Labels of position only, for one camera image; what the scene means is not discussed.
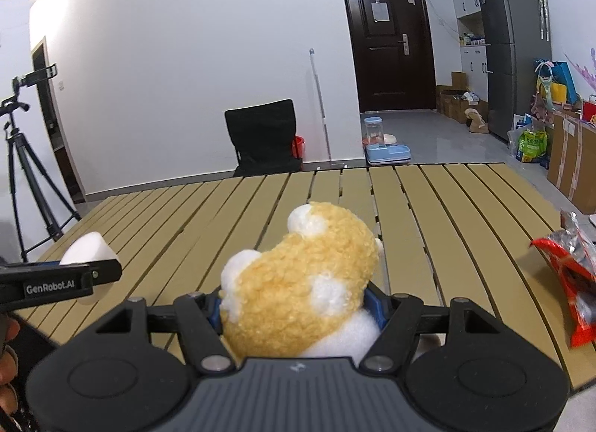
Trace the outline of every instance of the black chair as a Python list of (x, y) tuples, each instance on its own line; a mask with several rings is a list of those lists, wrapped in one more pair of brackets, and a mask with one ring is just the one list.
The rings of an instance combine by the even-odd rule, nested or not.
[(229, 137), (236, 148), (234, 176), (300, 171), (296, 158), (296, 114), (291, 99), (225, 112)]

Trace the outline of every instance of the baseboard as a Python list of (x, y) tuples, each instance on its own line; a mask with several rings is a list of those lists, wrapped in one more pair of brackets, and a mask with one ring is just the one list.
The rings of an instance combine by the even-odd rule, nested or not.
[[(341, 168), (363, 168), (366, 167), (367, 161), (364, 158), (356, 159), (341, 159), (336, 161), (310, 161), (303, 165), (303, 171), (317, 171), (317, 170), (340, 170)], [(123, 186), (120, 188), (113, 188), (102, 192), (95, 192), (93, 194), (86, 194), (85, 200), (93, 202), (97, 200), (104, 200), (114, 195), (130, 194), (132, 192), (142, 192), (144, 190), (155, 190), (165, 186), (188, 185), (189, 183), (213, 182), (214, 180), (223, 180), (234, 175), (234, 171), (218, 171), (216, 173), (203, 173), (201, 175), (184, 176), (180, 178), (171, 178), (168, 180), (159, 180), (158, 182), (141, 183), (140, 185)]]

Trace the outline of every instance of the gray refrigerator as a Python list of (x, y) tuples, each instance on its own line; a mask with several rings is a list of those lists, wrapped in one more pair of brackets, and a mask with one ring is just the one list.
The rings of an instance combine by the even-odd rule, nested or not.
[(507, 139), (513, 115), (529, 112), (536, 93), (534, 60), (551, 60), (539, 0), (480, 0), (486, 39), (491, 133)]

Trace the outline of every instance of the silver bolt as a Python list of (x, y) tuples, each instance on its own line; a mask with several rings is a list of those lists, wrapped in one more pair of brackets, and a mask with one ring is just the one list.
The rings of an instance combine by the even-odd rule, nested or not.
[(371, 356), (364, 361), (364, 366), (372, 371), (387, 371), (393, 367), (393, 360), (383, 355)]
[(201, 361), (201, 367), (207, 371), (223, 371), (231, 364), (229, 358), (221, 355), (211, 355)]

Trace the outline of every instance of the slatted table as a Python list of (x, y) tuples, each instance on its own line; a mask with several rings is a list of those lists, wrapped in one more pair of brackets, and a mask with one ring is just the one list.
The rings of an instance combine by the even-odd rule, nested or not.
[[(557, 210), (504, 164), (357, 168), (230, 178), (111, 197), (41, 260), (59, 260), (81, 235), (100, 232), (118, 253), (121, 280), (95, 304), (76, 300), (21, 311), (64, 343), (131, 295), (170, 304), (211, 292), (226, 261), (271, 249), (291, 210), (327, 201), (352, 210), (385, 242), (374, 282), (426, 304), (466, 296), (503, 320), (568, 373), (573, 388), (596, 377), (596, 349), (567, 345), (573, 323), (554, 272), (530, 239), (559, 228)], [(156, 346), (181, 357), (175, 336)]]

